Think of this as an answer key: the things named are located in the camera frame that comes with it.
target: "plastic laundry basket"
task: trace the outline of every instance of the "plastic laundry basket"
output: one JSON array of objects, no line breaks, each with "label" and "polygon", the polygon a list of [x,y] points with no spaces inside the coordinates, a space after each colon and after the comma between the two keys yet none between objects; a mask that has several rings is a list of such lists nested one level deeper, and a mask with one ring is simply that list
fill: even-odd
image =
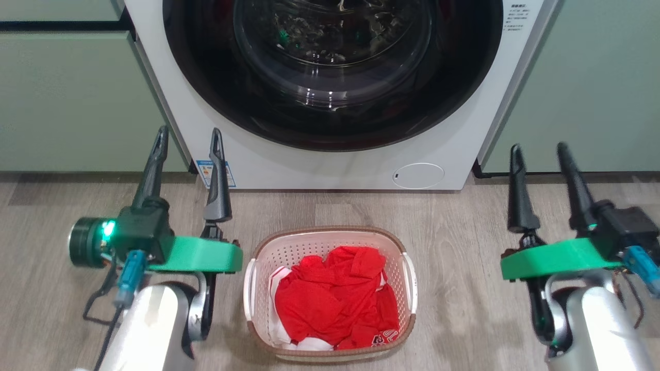
[{"label": "plastic laundry basket", "polygon": [[[397,298],[399,337],[392,343],[345,351],[290,351],[278,348],[268,332],[269,275],[280,266],[291,268],[307,255],[324,259],[339,246],[370,246],[387,258],[385,273]],[[246,269],[243,306],[250,333],[265,350],[300,362],[344,362],[383,355],[401,346],[413,330],[417,309],[417,280],[413,262],[401,242],[373,227],[327,226],[276,233],[257,247]]]}]

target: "red clothing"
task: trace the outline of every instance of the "red clothing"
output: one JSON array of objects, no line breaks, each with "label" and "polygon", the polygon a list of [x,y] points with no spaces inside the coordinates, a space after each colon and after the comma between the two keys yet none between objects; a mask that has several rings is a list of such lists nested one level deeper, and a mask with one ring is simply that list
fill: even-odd
[{"label": "red clothing", "polygon": [[385,258],[374,248],[341,246],[325,262],[319,256],[303,258],[275,293],[277,313],[291,339],[317,337],[338,349],[353,349],[378,345],[382,331],[398,334],[394,292],[387,284],[377,291],[384,267]]}]

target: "washing machine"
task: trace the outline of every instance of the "washing machine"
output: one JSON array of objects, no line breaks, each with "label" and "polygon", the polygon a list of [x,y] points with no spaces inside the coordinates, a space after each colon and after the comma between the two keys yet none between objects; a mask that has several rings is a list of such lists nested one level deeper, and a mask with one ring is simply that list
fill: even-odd
[{"label": "washing machine", "polygon": [[242,189],[461,189],[551,2],[125,1],[184,152],[208,185],[219,128]]}]

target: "laminate flooring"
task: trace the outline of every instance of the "laminate flooring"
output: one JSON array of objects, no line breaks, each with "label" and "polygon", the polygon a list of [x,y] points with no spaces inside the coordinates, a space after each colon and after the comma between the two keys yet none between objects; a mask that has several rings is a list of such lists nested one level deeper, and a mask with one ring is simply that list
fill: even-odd
[{"label": "laminate flooring", "polygon": [[[596,199],[640,205],[660,220],[660,178],[589,178]],[[81,216],[115,216],[130,204],[137,175],[0,175],[0,369],[91,369],[106,328],[81,318],[105,272],[73,267],[71,225]],[[532,177],[529,192],[548,242],[571,238],[561,178]],[[220,276],[211,334],[195,344],[196,370],[546,370],[533,335],[524,284],[503,281],[500,254],[516,247],[506,230],[506,179],[470,179],[461,192],[234,191],[234,218],[245,263],[271,233],[303,226],[378,226],[399,237],[414,261],[417,322],[403,348],[387,358],[332,366],[289,364],[249,337],[242,309],[243,274]],[[199,235],[207,198],[199,180],[167,175],[162,196],[179,235]],[[639,331],[660,367],[660,302],[641,289]],[[637,308],[629,292],[630,315]],[[112,316],[112,295],[92,314]]]}]

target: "black cable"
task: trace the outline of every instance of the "black cable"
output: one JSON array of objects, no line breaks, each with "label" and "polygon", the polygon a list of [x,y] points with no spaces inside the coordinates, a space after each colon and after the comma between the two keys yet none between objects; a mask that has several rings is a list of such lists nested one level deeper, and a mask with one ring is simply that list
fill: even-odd
[{"label": "black cable", "polygon": [[84,305],[82,318],[85,321],[90,321],[105,326],[110,324],[109,321],[99,320],[98,318],[90,317],[89,311],[92,309],[92,305],[94,305],[94,301],[100,298],[101,296],[107,295],[110,292],[110,290],[114,287],[115,282],[117,282],[117,257],[113,255],[112,261],[110,263],[110,270],[108,271],[106,278],[103,280],[103,283],[101,284],[101,288],[99,288],[97,291],[92,293],[89,299],[87,299],[87,303]]},{"label": "black cable", "polygon": [[103,345],[101,346],[101,352],[98,354],[98,360],[96,360],[96,366],[94,366],[94,371],[98,371],[99,368],[101,368],[101,364],[103,363],[103,358],[106,356],[106,352],[108,351],[108,345],[110,345],[110,338],[112,338],[112,333],[117,326],[117,321],[119,321],[119,316],[123,312],[123,305],[118,305],[117,306],[117,311],[115,312],[115,315],[112,317],[112,321],[110,321],[108,332],[106,333],[106,338],[103,340]]},{"label": "black cable", "polygon": [[632,296],[635,297],[635,301],[637,302],[637,305],[640,307],[640,316],[637,318],[637,322],[635,322],[635,326],[634,326],[635,329],[637,329],[640,326],[642,320],[644,319],[644,304],[642,302],[642,299],[640,298],[640,295],[637,293],[637,289],[632,284],[630,277],[628,277],[628,274],[623,273],[622,276],[628,283],[628,286],[630,287],[630,292],[632,292]]}]

